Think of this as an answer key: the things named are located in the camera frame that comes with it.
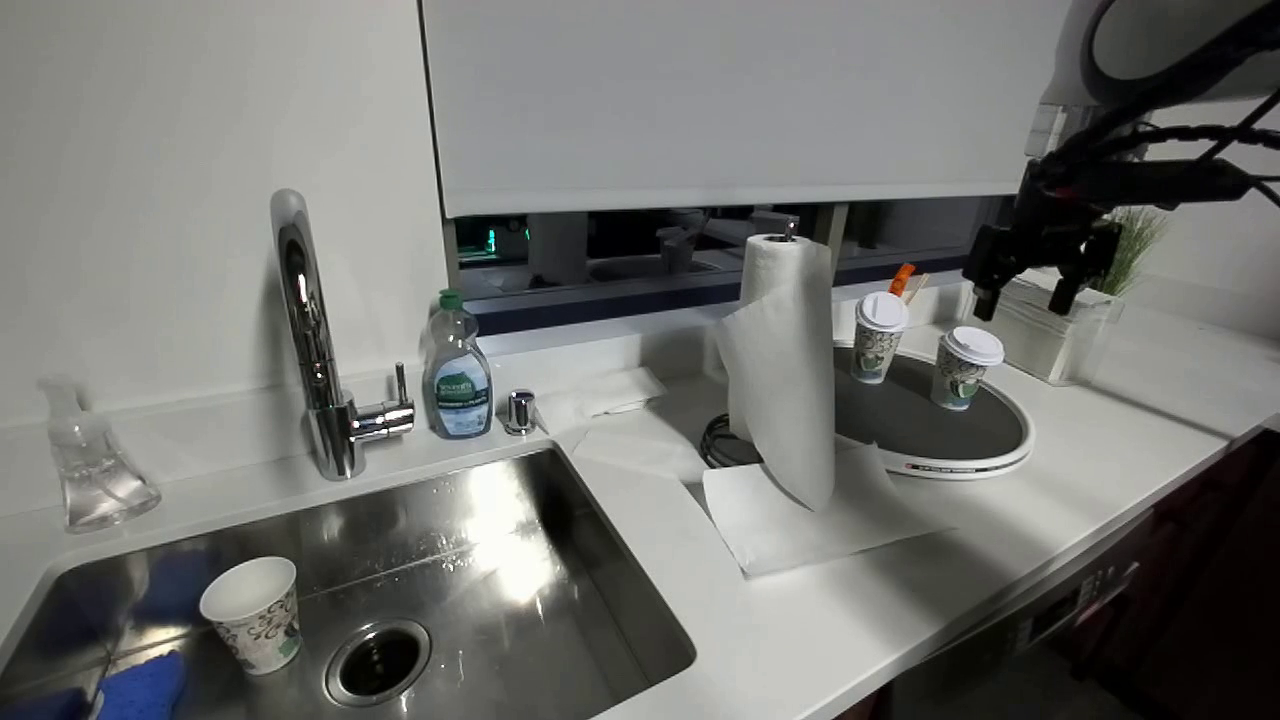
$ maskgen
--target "paper towel sheet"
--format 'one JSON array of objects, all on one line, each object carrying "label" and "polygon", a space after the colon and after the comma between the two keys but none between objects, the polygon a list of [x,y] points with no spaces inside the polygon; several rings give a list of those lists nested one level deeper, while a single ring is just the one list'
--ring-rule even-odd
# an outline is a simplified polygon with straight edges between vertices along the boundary
[{"label": "paper towel sheet", "polygon": [[834,488],[831,251],[749,240],[742,306],[722,317],[729,426],[768,478],[819,512]]},{"label": "paper towel sheet", "polygon": [[834,497],[824,512],[791,505],[759,466],[708,467],[708,512],[742,576],[786,571],[930,534],[892,488],[875,449],[834,444]]}]

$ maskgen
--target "white cup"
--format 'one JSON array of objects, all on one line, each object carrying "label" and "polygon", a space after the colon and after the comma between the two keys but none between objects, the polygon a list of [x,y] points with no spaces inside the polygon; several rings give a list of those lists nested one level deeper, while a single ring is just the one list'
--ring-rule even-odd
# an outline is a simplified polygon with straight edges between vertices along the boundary
[{"label": "white cup", "polygon": [[883,384],[908,323],[913,310],[898,297],[872,293],[856,306],[851,378],[858,384]]},{"label": "white cup", "polygon": [[1001,337],[983,330],[953,330],[936,344],[930,405],[942,413],[966,413],[989,369],[1004,366]]},{"label": "white cup", "polygon": [[199,596],[199,617],[221,634],[249,675],[284,667],[302,644],[294,563],[287,556],[257,556],[221,571]]}]

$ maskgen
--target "white countertop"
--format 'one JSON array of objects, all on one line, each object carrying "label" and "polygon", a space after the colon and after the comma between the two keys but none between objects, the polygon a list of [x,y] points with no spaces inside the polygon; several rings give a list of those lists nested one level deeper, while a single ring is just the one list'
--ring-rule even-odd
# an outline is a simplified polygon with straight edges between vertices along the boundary
[{"label": "white countertop", "polygon": [[[699,333],[699,320],[656,320]],[[886,543],[762,580],[742,580],[703,508],[683,481],[699,478],[693,432],[719,413],[719,387],[697,378],[611,369],[598,355],[645,366],[652,349],[683,349],[681,333],[662,341],[582,333],[582,344],[548,344],[529,355],[517,344],[496,353],[523,387],[538,391],[548,435],[564,444],[615,534],[656,580],[697,644],[697,665],[659,689],[615,705],[608,715],[834,715],[875,691],[897,672],[928,662],[942,644],[1018,608],[1064,563],[1126,530],[1146,505],[1212,466],[1236,435],[1275,415],[1280,400],[1236,410],[1231,366],[1205,373],[1192,366],[1196,405],[1189,421],[1160,410],[1170,380],[1137,384],[1137,400],[1112,400],[1097,387],[1049,387],[1012,369],[991,384],[1007,391],[1036,426],[1036,449],[1022,467],[979,485],[898,481],[898,497],[940,524],[936,538]],[[905,353],[924,355],[930,333],[908,337]],[[1236,360],[1268,378],[1275,353],[1251,344]],[[1141,378],[1123,353],[1107,360],[1107,380]],[[370,452],[365,481],[325,485],[300,458],[275,458],[215,478],[162,485],[162,505],[116,538],[73,539],[58,512],[4,516],[0,524],[0,658],[6,658],[32,596],[65,568],[129,548],[243,524],[340,497],[412,485],[489,458],[529,452],[530,442],[492,432],[472,444],[445,444],[417,432],[399,449]]]}]

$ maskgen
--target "sink drain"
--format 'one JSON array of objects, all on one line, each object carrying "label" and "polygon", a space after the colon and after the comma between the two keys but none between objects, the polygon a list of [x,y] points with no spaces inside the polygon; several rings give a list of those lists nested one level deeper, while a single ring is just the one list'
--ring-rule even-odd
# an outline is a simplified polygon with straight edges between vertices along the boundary
[{"label": "sink drain", "polygon": [[365,626],[325,672],[336,705],[378,705],[399,695],[432,662],[432,635],[421,626]]}]

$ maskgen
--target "paper towel roll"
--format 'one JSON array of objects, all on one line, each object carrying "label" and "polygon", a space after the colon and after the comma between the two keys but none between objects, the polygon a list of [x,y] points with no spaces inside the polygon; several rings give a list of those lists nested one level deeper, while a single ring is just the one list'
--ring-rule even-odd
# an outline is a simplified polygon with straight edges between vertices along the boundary
[{"label": "paper towel roll", "polygon": [[804,236],[753,236],[742,301],[719,320],[729,426],[768,478],[819,512],[834,488],[831,251]]}]

